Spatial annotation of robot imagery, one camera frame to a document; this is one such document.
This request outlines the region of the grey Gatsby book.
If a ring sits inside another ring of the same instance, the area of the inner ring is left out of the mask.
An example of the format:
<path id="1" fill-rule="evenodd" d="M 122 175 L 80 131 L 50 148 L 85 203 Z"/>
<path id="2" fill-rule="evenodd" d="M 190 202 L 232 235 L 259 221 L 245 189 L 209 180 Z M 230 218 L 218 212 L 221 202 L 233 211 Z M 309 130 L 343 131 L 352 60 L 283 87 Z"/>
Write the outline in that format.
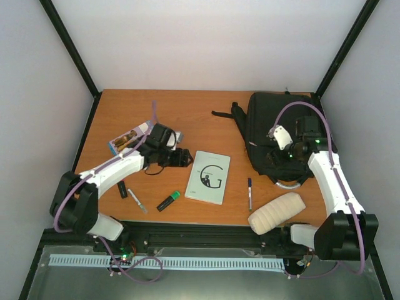
<path id="1" fill-rule="evenodd" d="M 188 199 L 221 205 L 230 162 L 229 156 L 197 151 L 184 196 Z"/>

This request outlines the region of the dog picture book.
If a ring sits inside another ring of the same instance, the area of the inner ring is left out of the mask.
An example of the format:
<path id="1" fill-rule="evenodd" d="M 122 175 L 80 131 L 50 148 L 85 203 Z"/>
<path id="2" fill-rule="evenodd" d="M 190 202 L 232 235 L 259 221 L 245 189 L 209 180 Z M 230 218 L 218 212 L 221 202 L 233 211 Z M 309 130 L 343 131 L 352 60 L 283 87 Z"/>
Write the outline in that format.
<path id="1" fill-rule="evenodd" d="M 124 134 L 114 138 L 108 142 L 108 147 L 115 156 L 119 154 L 129 143 L 141 138 L 146 132 L 153 127 L 153 122 L 148 120 L 135 128 L 125 132 Z"/>

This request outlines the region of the black student backpack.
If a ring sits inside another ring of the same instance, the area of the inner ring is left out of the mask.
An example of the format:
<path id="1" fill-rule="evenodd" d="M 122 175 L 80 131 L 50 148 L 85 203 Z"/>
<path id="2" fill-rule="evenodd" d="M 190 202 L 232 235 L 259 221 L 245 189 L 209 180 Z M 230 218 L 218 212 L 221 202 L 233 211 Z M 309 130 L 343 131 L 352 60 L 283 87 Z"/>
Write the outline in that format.
<path id="1" fill-rule="evenodd" d="M 230 112 L 212 114 L 235 121 L 253 169 L 282 189 L 312 178 L 311 154 L 328 148 L 323 109 L 313 97 L 255 92 L 247 109 L 233 102 Z"/>

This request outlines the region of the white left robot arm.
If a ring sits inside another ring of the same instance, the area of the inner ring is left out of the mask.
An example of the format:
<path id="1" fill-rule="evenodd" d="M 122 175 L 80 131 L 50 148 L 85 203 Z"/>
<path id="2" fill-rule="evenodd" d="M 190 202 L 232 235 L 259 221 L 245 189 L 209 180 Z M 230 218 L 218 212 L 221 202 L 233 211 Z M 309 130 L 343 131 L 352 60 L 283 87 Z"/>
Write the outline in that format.
<path id="1" fill-rule="evenodd" d="M 129 247 L 122 223 L 99 212 L 100 197 L 126 177 L 152 164 L 186 168 L 193 162 L 188 149 L 178 147 L 182 134 L 156 123 L 114 157 L 88 171 L 68 171 L 60 178 L 49 212 L 58 233 L 74 232 L 107 239 L 115 251 Z"/>

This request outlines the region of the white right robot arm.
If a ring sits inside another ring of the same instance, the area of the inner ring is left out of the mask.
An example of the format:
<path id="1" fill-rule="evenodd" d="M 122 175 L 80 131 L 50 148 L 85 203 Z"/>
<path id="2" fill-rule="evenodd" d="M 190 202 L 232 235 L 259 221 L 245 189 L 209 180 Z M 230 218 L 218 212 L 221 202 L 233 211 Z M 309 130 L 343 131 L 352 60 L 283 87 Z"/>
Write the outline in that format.
<path id="1" fill-rule="evenodd" d="M 354 196 L 333 150 L 329 126 L 324 117 L 297 119 L 294 142 L 282 125 L 274 124 L 268 136 L 289 161 L 306 163 L 320 188 L 327 218 L 319 227 L 295 224 L 291 241 L 313 249 L 323 260 L 360 261 L 369 256 L 379 222 L 368 214 Z"/>

